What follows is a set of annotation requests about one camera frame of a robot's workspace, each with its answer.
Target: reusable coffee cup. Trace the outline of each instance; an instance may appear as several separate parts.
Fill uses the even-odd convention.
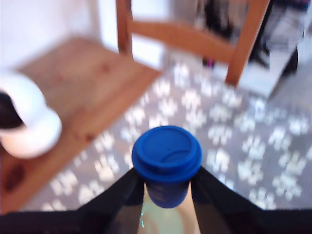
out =
[[[162,208],[173,208],[183,202],[201,158],[197,139],[176,126],[147,131],[132,149],[135,170],[145,180],[151,200]]]

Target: blue lid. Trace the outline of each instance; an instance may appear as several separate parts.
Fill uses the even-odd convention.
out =
[[[176,126],[147,131],[132,149],[134,168],[143,178],[153,182],[187,181],[199,170],[201,158],[197,139]]]

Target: white lamp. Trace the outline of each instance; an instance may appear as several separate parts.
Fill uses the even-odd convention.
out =
[[[46,105],[38,86],[23,74],[1,72],[0,91],[10,97],[22,121],[17,127],[0,129],[5,150],[18,158],[33,158],[50,150],[59,139],[62,123]]]

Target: white wall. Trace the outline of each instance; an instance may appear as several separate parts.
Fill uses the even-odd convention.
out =
[[[132,0],[135,18],[193,22],[193,0]],[[117,52],[116,0],[1,0],[1,68],[39,56],[72,34],[102,39]],[[162,67],[161,42],[133,36],[134,58]]]
[[[99,0],[101,36],[105,46],[117,51],[116,0]],[[132,0],[134,18],[159,20],[179,19],[193,22],[194,0]],[[161,42],[133,35],[134,59],[150,67],[161,69],[166,48]]]
[[[19,66],[72,34],[97,37],[97,0],[1,0],[1,68]]]

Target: chair backrest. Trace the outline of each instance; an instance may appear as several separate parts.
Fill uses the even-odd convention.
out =
[[[229,64],[226,83],[236,86],[249,58],[270,0],[229,0],[248,2],[248,12],[237,45],[209,32],[181,23],[136,21],[131,0],[116,0],[119,52],[132,54],[131,34],[162,41],[207,59]]]

